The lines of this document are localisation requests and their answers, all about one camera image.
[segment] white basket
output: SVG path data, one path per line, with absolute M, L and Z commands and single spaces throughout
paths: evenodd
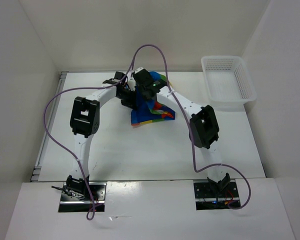
M 256 100 L 255 88 L 241 57 L 204 56 L 201 64 L 212 106 L 238 106 Z

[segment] rainbow colored object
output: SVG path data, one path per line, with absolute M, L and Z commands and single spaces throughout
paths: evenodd
M 161 75 L 155 71 L 151 71 L 150 74 L 154 81 L 157 81 L 159 79 L 166 81 L 166 77 L 164 75 Z M 137 109 L 131 111 L 132 126 L 139 126 L 175 119 L 176 113 L 171 108 L 155 100 L 145 101 L 139 93 L 138 87 L 136 87 L 135 90 Z

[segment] white floor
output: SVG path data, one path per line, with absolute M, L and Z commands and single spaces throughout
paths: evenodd
M 98 87 L 114 72 L 68 73 L 63 90 Z M 180 94 L 205 106 L 209 103 L 202 72 L 171 72 L 169 79 Z M 57 106 L 51 134 L 70 149 L 74 137 L 70 116 L 75 97 L 85 97 L 93 90 L 64 93 Z M 238 168 L 247 178 L 264 178 L 254 137 L 243 106 L 233 111 L 218 111 L 219 146 L 223 162 Z M 95 134 L 89 158 L 91 181 L 142 181 L 203 179 L 205 172 L 193 170 L 189 131 L 181 115 L 175 121 L 131 126 L 131 110 L 112 99 L 100 110 L 100 128 Z M 65 181 L 73 158 L 51 140 L 45 142 L 40 158 L 39 181 Z M 205 166 L 200 153 L 198 168 Z M 240 176 L 231 169 L 231 178 Z
M 248 189 L 237 179 L 242 202 Z M 61 182 L 24 183 L 6 240 L 293 240 L 274 179 L 249 179 L 241 210 L 196 210 L 192 180 L 108 182 L 105 212 L 58 213 Z

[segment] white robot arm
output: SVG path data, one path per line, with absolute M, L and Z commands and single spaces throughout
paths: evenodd
M 80 161 L 84 175 L 89 180 L 89 152 L 94 134 L 97 132 L 100 124 L 100 108 L 110 99 L 117 97 L 121 99 L 121 104 L 136 108 L 136 92 L 126 89 L 124 85 L 117 84 L 123 75 L 116 73 L 113 79 L 103 82 L 103 87 L 116 84 L 115 87 L 100 89 L 93 94 L 83 98 L 76 97 L 73 104 L 70 126 L 74 133 L 74 153 Z M 177 113 L 181 110 L 173 97 L 174 92 L 190 122 L 191 131 L 194 136 L 194 144 L 202 153 L 203 159 L 207 164 L 220 164 L 222 162 L 218 150 L 218 132 L 219 127 L 214 110 L 211 106 L 200 106 L 191 102 L 184 96 L 167 87 L 165 81 L 154 81 L 150 73 L 140 67 L 132 73 L 138 87 L 138 91 L 147 101 L 156 99 L 159 103 L 166 105 Z M 208 177 L 215 182 L 222 179 L 219 167 L 208 169 Z M 85 194 L 86 186 L 82 173 L 76 160 L 73 161 L 72 171 L 67 178 L 66 185 L 68 189 Z

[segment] white wall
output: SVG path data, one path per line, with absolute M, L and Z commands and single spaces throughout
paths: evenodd
M 0 0 L 0 240 L 43 137 L 58 71 L 18 0 Z
M 241 55 L 268 0 L 20 0 L 62 71 L 126 69 L 142 44 L 170 70 L 200 70 L 206 55 Z M 138 64 L 163 69 L 143 50 Z
M 249 122 L 300 240 L 300 0 L 272 0 L 243 58 L 257 92 Z

